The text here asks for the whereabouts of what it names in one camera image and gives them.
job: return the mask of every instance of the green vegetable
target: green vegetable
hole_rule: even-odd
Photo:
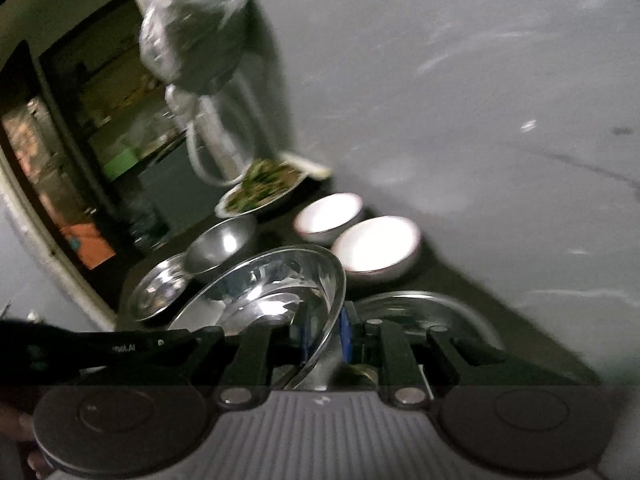
[[[277,164],[265,158],[256,160],[247,170],[240,188],[229,197],[226,210],[245,213],[265,205],[289,190],[300,172],[289,164]]]

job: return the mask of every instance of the ribbed gray surface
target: ribbed gray surface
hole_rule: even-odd
[[[73,477],[57,474],[54,480]],[[273,392],[262,406],[227,413],[190,457],[146,480],[490,480],[454,453],[419,412],[374,392]],[[597,480],[593,472],[564,480]]]

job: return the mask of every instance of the gray wall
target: gray wall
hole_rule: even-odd
[[[108,0],[47,1],[0,7],[0,60],[24,34],[43,51]],[[634,382],[640,0],[259,2],[288,87],[272,99],[289,108],[283,135],[338,188],[418,221],[453,267],[609,383]],[[604,461],[611,478],[637,476],[638,404]]]
[[[8,319],[26,319],[33,310],[49,324],[80,332],[98,330],[33,256],[0,202],[0,308]]]

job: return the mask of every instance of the kitchen counter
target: kitchen counter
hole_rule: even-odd
[[[280,211],[275,211],[268,217],[260,219],[256,254],[281,246],[304,243],[291,227],[293,219],[306,205],[329,193],[331,193],[329,183],[318,184],[310,179],[303,182],[292,193],[290,201],[283,204]],[[367,213],[369,217],[372,217],[380,214],[393,214],[393,211],[368,210]],[[167,312],[157,316],[151,324],[143,325],[127,317],[125,308],[127,298],[149,270],[174,254],[185,251],[202,232],[221,221],[215,216],[204,219],[153,252],[129,271],[120,298],[116,330],[158,330],[167,326],[180,309],[199,292],[201,289],[199,285],[192,282],[176,303]],[[478,283],[473,282],[440,259],[425,240],[422,244],[420,259],[407,275],[383,285],[369,285],[364,288],[348,285],[346,299],[356,301],[373,294],[392,290],[428,290],[446,294],[468,304],[478,314],[489,320],[502,338],[505,348],[514,355],[561,374],[587,381],[598,381],[596,374],[576,356],[540,332],[514,310],[502,304]]]

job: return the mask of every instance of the green object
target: green object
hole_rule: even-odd
[[[80,242],[80,240],[78,238],[73,236],[73,237],[71,237],[71,240],[69,240],[69,245],[77,253],[80,250],[81,242]]]
[[[133,168],[138,162],[139,160],[133,149],[125,148],[102,167],[102,172],[109,181],[113,181],[125,171]]]

